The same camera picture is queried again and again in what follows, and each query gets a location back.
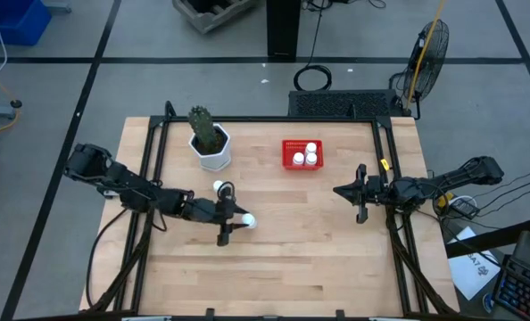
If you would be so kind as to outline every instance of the blue bin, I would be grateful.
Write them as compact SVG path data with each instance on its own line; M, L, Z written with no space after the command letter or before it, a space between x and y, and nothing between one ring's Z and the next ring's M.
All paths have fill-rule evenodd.
M41 0L0 0L0 30L7 45L34 45L51 15Z

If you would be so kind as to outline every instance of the red plastic basket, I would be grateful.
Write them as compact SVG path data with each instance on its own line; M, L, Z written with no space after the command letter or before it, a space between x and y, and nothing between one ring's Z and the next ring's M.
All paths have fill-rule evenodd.
M317 164L315 165L293 165L293 156L296 152L305 154L308 143L317 145ZM317 170L323 166L322 142L319 140L283 140L283 167L289 170Z

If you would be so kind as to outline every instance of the white paper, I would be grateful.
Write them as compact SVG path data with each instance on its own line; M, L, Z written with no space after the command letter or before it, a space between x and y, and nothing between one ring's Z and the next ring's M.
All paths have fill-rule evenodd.
M465 240L475 235L476 234L468 226L458 234L458 238L460 240ZM493 260L495 260L494 256L489 251L483 251L482 253L488 258L493 258ZM473 297L481 291L481 289L483 289L494 276L497 276L497 273L499 273L500 270L493 263L484 259L477 253L451 258L449 259L449 262L451 278L453 279L455 286L457 286L463 296L468 300L473 299Z

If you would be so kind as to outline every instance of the black metal frame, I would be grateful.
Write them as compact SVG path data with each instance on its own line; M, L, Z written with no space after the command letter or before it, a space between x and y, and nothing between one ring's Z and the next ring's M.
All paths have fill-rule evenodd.
M150 118L150 122L148 125L148 133L146 135L146 142L145 142L145 148L144 148L144 154L142 159L142 165L140 169L140 175L144 176L145 173L148 170L148 163L152 155L152 145L153 145L153 138L155 135L155 131L159 126L161 126L161 139L158 146L157 156L156 156L156 162L154 166L154 175L153 179L160 179L161 174L161 165L164 157L164 153L166 151L166 140L169 133L169 127L172 122L186 122L187 117L178 117L176 116L176 113L171 108L171 105L166 105L166 115L164 116L152 116ZM386 177L387 175L385 172L384 167L380 163L380 160L384 158L384 149L382 147L382 140L380 137L380 131L379 128L383 128L385 130L386 139L389 147L389 153L390 153L390 161L393 164L393 175L394 177L400 177L401 171L400 171L400 161L398 159L398 154L396 151L395 141L393 138L393 130L392 130L392 122L389 117L367 117L367 118L358 118L358 119L351 119L351 118L330 118L330 117L237 117L237 116L224 116L224 117L214 117L214 121L216 122L346 122L346 123L369 123L372 127L372 134L374 137L374 145L376 149L376 156L377 156L377 163L378 163L378 169L380 175L383 177ZM391 219L392 228L396 228L395 218L393 215L393 212L390 211L390 209L386 209L386 215L387 219ZM137 235L137 229L138 229L138 216L137 213L132 213L132 218L130 220L129 226L128 226L128 237L125 244L125 251L124 251L124 258L123 258L123 265L128 262L128 258L130 257L130 254L132 253L133 244L135 243L135 238ZM404 224L404 233L406 237L406 244L407 248L410 252L410 256L414 259L414 261L418 263L418 254L416 251L416 244L414 240L414 234L412 230L412 226L410 223L410 218L403 218ZM151 225L145 225L145 230L143 230L143 233L147 233L148 231L146 229L152 229ZM130 310L139 311L140 306L140 297L142 292L142 287L144 284L144 277L145 277L145 264L147 261L148 252L147 250L144 252L142 257L140 258L138 262L137 267L137 277L134 284L133 294L132 294L132 301L130 305ZM408 294L408 285L406 283L406 277L404 272L404 266L402 264L402 260L400 257L393 251L393 260L394 260L394 266L396 270L396 277L398 282L398 288L399 288L399 294L400 294L400 300L402 304L402 313L404 316L408 315L412 312L411 306L410 306L410 296ZM114 310L121 310L122 308L122 302L124 300L124 295L126 291L126 287L121 287L116 300L114 304ZM418 284L416 284L416 294L418 297L418 307L419 311L421 313L427 313L427 302L426 302L426 296L419 287Z
M382 140L380 137L380 128L385 130L386 140L388 143L390 162L393 165L393 176L394 178L401 176L400 161L396 151L395 141L393 137L392 122L390 117L367 117L359 119L351 118L330 118L330 117L215 117L217 122L344 122L344 123L368 123L372 128L372 134L374 137L374 145L377 156L378 171L381 177L387 180L386 170L381 164L380 160L384 158L384 150L382 147ZM142 164L140 169L140 175L145 176L148 171L148 164L152 156L153 139L155 132L158 127L161 128L161 138L158 145L156 154L156 161L153 172L153 180L159 180L161 176L161 166L163 163L164 153L166 150L166 142L172 122L186 122L186 117L178 117L174 112L170 102L166 102L166 112L163 116L151 116L148 124L148 132L146 134L146 142L144 148L144 154L142 158ZM395 239L400 242L400 238L397 232L397 225L395 222L394 210L392 207L386 207L386 225L389 227L390 240L391 242ZM93 311L86 311L83 314L73 316L58 316L58 317L39 317L29 319L32 321L58 321L58 320L87 320L94 319L97 321L110 321L110 320L121 320L124 317L140 317L138 315L142 288L144 285L145 277L145 264L147 262L148 247L150 243L150 236L153 227L153 211L150 210L146 213L144 229L138 246L134 248L134 242L137 235L138 228L138 216L139 214L133 213L133 218L130 220L128 225L128 236L125 244L123 267L121 273L119 273L115 281L109 287L112 291L107 291L104 295L106 298L101 298L102 307L100 309L94 309ZM416 244L414 241L414 235L410 223L409 217L402 217L403 219L403 230L406 237L406 250L411 256L413 263L412 268L419 268L418 254L416 251ZM464 317L460 315L438 315L430 314L427 310L426 296L422 291L419 284L415 283L416 294L418 298L419 311L412 311L410 306L410 296L408 294L408 285L406 283L404 263L400 254L393 251L394 267L396 271L396 277L398 281L400 301L402 305L403 317L397 318L417 318L420 320L483 320L482 318L475 317ZM121 309L122 302L124 300L124 291L126 279L130 270L137 263L137 277L135 286L132 293L131 307L130 309ZM114 300L113 311L104 312L103 309L109 305L109 302ZM161 320L167 320L165 316L161 316ZM177 321L360 321L369 320L368 317L346 317L343 310L337 310L335 317L280 317L280 316L253 316L253 317L215 317L215 310L207 308L205 316L171 316L172 320Z

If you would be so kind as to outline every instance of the gray floor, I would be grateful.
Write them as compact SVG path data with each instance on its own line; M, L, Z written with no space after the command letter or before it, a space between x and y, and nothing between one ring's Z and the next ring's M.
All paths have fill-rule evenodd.
M335 4L323 14L317 56L407 57L437 1ZM530 0L505 4L530 53ZM93 57L112 0L74 0L53 17L38 45L9 46L16 57ZM298 53L310 53L316 13L303 12ZM448 56L517 58L517 47L493 0L449 1ZM266 55L264 6L199 35L169 0L122 0L105 57L245 57ZM334 89L380 89L400 64L327 64ZM116 153L123 121L159 114L171 100L184 115L195 104L221 115L285 115L293 75L302 64L102 64L76 142ZM20 122L0 135L0 314L69 126L87 64L10 63L0 80L24 102ZM323 77L305 74L305 87ZM7 103L0 93L0 103ZM418 122L426 164L436 173L472 156L492 155L506 179L530 171L530 77L525 65L446 65L423 102ZM458 193L480 193L466 187ZM492 196L479 199L487 203ZM63 179L15 317L75 313L87 255L104 201ZM530 194L478 222L508 226L530 218ZM473 226L478 233L487 229Z

